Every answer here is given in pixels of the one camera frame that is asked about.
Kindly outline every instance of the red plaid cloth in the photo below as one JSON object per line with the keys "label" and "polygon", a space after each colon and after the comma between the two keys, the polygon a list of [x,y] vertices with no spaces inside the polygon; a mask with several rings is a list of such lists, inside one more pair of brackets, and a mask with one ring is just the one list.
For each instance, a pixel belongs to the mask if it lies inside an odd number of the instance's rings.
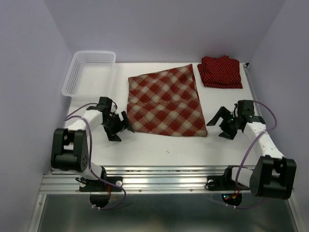
{"label": "red plaid cloth", "polygon": [[206,87],[242,88],[239,61],[236,59],[228,56],[204,57],[197,68]]}
{"label": "red plaid cloth", "polygon": [[207,136],[192,64],[128,80],[127,115],[135,131]]}

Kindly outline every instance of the black bracket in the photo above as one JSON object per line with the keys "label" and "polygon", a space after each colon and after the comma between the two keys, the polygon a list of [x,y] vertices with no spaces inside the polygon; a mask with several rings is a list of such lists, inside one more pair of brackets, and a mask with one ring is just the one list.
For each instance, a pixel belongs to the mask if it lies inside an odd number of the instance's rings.
{"label": "black bracket", "polygon": [[223,121],[219,127],[223,132],[220,133],[219,136],[230,140],[235,138],[238,130],[243,132],[247,123],[261,122],[265,124],[261,116],[254,115],[254,104],[252,100],[238,101],[238,103],[235,104],[234,113],[222,106],[213,119],[207,123],[207,126],[216,125],[220,118],[222,118]]}
{"label": "black bracket", "polygon": [[[280,175],[273,175],[275,170]],[[260,157],[250,178],[250,191],[254,196],[289,199],[296,173],[293,159]]]}
{"label": "black bracket", "polygon": [[[122,176],[107,176],[105,179],[107,182],[110,182],[112,184],[116,184],[117,181],[123,181]],[[104,184],[100,180],[87,180],[83,177],[76,178],[76,181],[80,182],[81,184],[84,184],[85,186],[79,187],[80,192],[107,192],[108,191],[108,185]],[[114,186],[111,186],[110,189],[111,192],[121,192],[122,190],[120,188],[116,188]]]}
{"label": "black bracket", "polygon": [[242,194],[239,193],[237,194],[236,198],[233,198],[234,194],[221,194],[221,198],[224,203],[229,204],[229,205],[234,205],[234,206],[239,206],[242,202]]}
{"label": "black bracket", "polygon": [[99,102],[96,106],[89,106],[87,110],[98,110],[103,114],[102,125],[107,134],[109,141],[121,142],[120,137],[117,135],[118,132],[122,132],[125,129],[134,133],[134,129],[126,115],[125,111],[121,112],[124,120],[120,120],[120,117],[115,112],[112,112],[112,99],[108,97],[100,97]]}
{"label": "black bracket", "polygon": [[[237,190],[235,182],[232,180],[232,168],[237,166],[228,166],[223,175],[209,175],[207,176],[207,184],[205,188],[209,191],[235,191]],[[249,188],[239,184],[242,190],[249,190]]]}
{"label": "black bracket", "polygon": [[[73,150],[65,149],[74,143]],[[82,173],[88,165],[87,135],[84,130],[69,131],[58,128],[54,132],[51,165],[62,171],[74,170]]]}

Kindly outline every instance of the white table surface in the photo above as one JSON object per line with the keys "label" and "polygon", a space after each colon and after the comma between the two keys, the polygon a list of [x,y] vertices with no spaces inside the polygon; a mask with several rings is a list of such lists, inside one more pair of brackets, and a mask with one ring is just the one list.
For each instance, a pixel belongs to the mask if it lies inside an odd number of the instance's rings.
{"label": "white table surface", "polygon": [[[112,77],[109,97],[118,105],[118,112],[126,110],[128,99],[128,77],[187,65],[189,63],[116,63]],[[202,85],[193,63],[197,90],[206,123],[221,106],[229,110],[239,100],[252,100],[250,88],[242,64],[240,75],[243,89],[218,89]],[[87,102],[72,100],[69,112]],[[85,109],[78,112],[82,115]],[[239,131],[230,141],[218,137],[221,120],[216,126],[207,127],[207,137],[169,137],[124,131],[118,135],[122,142],[109,142],[103,126],[93,131],[93,159],[98,165],[105,166],[204,166],[239,165],[250,143]],[[246,160],[247,165],[255,165],[257,157],[252,151]]]}

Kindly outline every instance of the cable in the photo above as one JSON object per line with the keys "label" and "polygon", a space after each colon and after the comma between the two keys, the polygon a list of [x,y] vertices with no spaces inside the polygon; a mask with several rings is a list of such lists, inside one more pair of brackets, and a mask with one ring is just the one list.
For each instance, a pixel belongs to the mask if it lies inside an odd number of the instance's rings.
{"label": "cable", "polygon": [[65,121],[68,121],[68,120],[70,120],[71,118],[79,118],[79,119],[81,119],[82,121],[84,121],[85,124],[86,124],[86,126],[87,126],[87,130],[88,130],[88,134],[89,134],[89,165],[88,165],[88,167],[89,167],[89,170],[90,170],[90,172],[92,173],[92,175],[93,175],[95,178],[97,178],[98,180],[100,180],[101,182],[103,182],[104,184],[113,186],[113,187],[115,187],[115,188],[119,188],[119,189],[121,189],[121,190],[124,192],[124,197],[123,197],[123,198],[121,199],[121,201],[120,201],[119,203],[117,203],[116,205],[113,205],[113,206],[108,207],[108,208],[100,208],[100,207],[96,207],[95,205],[92,205],[92,206],[95,207],[95,208],[97,208],[98,210],[109,210],[109,209],[113,209],[113,208],[117,207],[118,205],[120,205],[120,204],[125,200],[125,198],[126,198],[126,190],[125,190],[123,187],[118,186],[118,185],[115,185],[115,184],[112,184],[112,183],[110,183],[110,182],[108,182],[108,181],[102,179],[102,178],[99,177],[97,174],[95,174],[95,172],[94,172],[94,171],[92,170],[92,168],[91,168],[92,133],[91,133],[90,125],[89,125],[88,121],[87,121],[85,118],[81,117],[81,116],[69,116],[69,117],[67,117],[67,118],[65,119]]}
{"label": "cable", "polygon": [[232,198],[233,199],[236,199],[237,197],[238,197],[238,195],[240,194],[240,189],[238,190],[238,193],[235,195],[235,193],[236,193],[236,191],[234,192],[234,194],[233,194],[233,196],[232,196]]}
{"label": "cable", "polygon": [[111,196],[111,186],[110,185],[107,186],[107,193],[109,196]]}
{"label": "cable", "polygon": [[83,109],[85,106],[88,106],[88,105],[97,105],[97,103],[87,103],[87,104],[85,104],[85,105],[79,107],[77,110],[74,110],[72,113],[68,114],[68,115],[66,116],[66,119],[67,119],[68,117],[71,117],[71,116],[72,116],[73,114],[75,114],[77,111]]}
{"label": "cable", "polygon": [[262,137],[262,135],[266,133],[266,131],[271,131],[271,130],[276,129],[277,124],[278,124],[277,118],[276,118],[275,114],[271,111],[271,109],[268,108],[268,106],[266,106],[265,104],[260,103],[260,102],[258,102],[258,101],[253,101],[253,102],[255,102],[255,103],[259,104],[259,105],[264,106],[264,107],[271,113],[271,115],[273,116],[273,118],[274,118],[274,120],[275,120],[275,125],[274,125],[272,128],[268,129],[268,130],[266,129],[265,131],[262,131],[262,132],[253,140],[253,142],[251,143],[250,147],[248,148],[248,150],[247,150],[245,156],[243,157],[243,159],[242,159],[242,161],[241,161],[241,163],[240,163],[240,166],[239,166],[239,168],[238,168],[238,170],[237,170],[237,173],[236,173],[235,184],[236,184],[237,188],[239,188],[239,189],[241,189],[241,186],[239,186],[239,184],[238,184],[238,177],[239,177],[240,171],[241,171],[241,169],[242,169],[242,167],[243,167],[243,165],[244,165],[244,163],[245,163],[245,161],[246,161],[246,159],[247,159],[247,157],[248,157],[250,151],[252,150],[252,148],[253,148],[253,146],[255,145],[255,143]]}

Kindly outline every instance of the metal floor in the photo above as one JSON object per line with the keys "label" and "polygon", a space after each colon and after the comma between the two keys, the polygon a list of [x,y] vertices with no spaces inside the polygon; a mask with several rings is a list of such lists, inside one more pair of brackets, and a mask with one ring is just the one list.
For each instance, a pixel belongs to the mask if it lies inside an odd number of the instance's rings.
{"label": "metal floor", "polygon": [[[88,195],[48,195],[40,232],[295,232],[288,201],[270,199],[251,210],[211,200],[219,194],[128,195],[112,211],[92,209]],[[241,205],[259,201],[243,194]]]}

